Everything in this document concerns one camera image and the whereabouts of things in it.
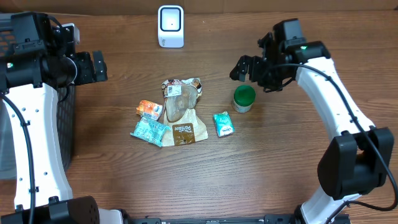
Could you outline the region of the teal white snack packet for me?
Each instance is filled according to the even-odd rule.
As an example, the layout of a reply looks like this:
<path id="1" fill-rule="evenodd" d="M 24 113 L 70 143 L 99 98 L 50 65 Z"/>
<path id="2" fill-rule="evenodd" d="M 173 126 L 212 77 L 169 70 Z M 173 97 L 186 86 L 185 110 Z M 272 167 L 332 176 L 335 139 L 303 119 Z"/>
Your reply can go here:
<path id="1" fill-rule="evenodd" d="M 131 136 L 142 139 L 146 142 L 162 147 L 162 138 L 171 128 L 159 123 L 153 119 L 142 117 L 136 124 L 135 130 L 130 133 Z"/>

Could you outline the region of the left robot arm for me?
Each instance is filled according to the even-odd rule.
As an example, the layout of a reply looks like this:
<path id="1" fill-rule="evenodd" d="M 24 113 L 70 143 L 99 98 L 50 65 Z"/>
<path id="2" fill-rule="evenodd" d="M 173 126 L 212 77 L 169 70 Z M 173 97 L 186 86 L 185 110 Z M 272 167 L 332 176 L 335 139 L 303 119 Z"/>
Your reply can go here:
<path id="1" fill-rule="evenodd" d="M 107 80 L 100 51 L 76 52 L 74 24 L 45 13 L 1 15 L 1 99 L 16 157 L 15 211 L 2 223 L 127 223 L 120 210 L 101 209 L 91 196 L 75 198 L 58 138 L 58 90 Z"/>

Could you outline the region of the orange snack packet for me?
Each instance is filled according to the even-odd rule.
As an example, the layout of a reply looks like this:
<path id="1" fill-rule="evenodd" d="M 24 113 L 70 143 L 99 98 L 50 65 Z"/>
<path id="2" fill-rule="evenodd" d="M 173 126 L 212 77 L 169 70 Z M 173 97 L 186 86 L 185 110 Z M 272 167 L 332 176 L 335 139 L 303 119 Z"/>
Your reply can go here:
<path id="1" fill-rule="evenodd" d="M 148 100 L 141 100 L 136 113 L 141 117 L 146 117 L 157 121 L 163 112 L 163 106 Z"/>

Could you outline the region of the brown pastry bag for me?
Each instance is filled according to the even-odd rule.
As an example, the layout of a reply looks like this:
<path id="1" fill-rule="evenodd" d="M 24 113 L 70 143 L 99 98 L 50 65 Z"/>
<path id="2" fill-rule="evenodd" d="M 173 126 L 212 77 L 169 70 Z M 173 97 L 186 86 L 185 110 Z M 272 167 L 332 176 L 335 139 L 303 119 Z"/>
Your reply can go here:
<path id="1" fill-rule="evenodd" d="M 162 137 L 162 145 L 182 146 L 208 139 L 206 125 L 195 109 L 202 95 L 201 80 L 169 79 L 161 84 L 161 89 L 165 99 L 164 124 L 170 128 Z"/>

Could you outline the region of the green lid jar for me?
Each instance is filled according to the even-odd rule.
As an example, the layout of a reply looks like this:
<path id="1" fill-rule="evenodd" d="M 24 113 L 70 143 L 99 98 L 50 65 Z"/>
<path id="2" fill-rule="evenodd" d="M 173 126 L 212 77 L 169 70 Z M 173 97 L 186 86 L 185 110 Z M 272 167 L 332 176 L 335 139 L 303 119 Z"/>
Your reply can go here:
<path id="1" fill-rule="evenodd" d="M 240 85 L 234 91 L 232 100 L 233 108 L 238 113 L 246 113 L 251 109 L 255 99 L 256 92 L 252 86 Z"/>

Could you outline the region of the green white tissue pack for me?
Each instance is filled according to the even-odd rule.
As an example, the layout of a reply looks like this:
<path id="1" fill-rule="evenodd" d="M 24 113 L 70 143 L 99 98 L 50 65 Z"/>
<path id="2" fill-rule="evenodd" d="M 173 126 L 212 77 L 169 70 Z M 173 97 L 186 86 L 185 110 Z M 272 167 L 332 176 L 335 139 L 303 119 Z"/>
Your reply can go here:
<path id="1" fill-rule="evenodd" d="M 216 133 L 218 137 L 229 136 L 235 132 L 232 120 L 227 111 L 214 114 L 213 121 L 215 122 Z"/>

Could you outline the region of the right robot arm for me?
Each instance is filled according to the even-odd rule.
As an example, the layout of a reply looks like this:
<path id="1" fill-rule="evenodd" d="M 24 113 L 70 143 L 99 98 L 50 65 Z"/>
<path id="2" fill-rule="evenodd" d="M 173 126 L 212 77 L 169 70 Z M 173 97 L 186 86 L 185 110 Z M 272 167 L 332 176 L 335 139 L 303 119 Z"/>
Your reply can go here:
<path id="1" fill-rule="evenodd" d="M 266 93 L 291 82 L 306 92 L 320 115 L 330 140 L 318 163 L 319 188 L 291 215 L 266 215 L 266 223 L 348 223 L 344 208 L 360 197 L 397 182 L 389 169 L 394 136 L 367 118 L 340 80 L 323 42 L 309 42 L 298 19 L 277 23 L 257 42 L 261 56 L 242 56 L 230 78 L 250 80 Z"/>

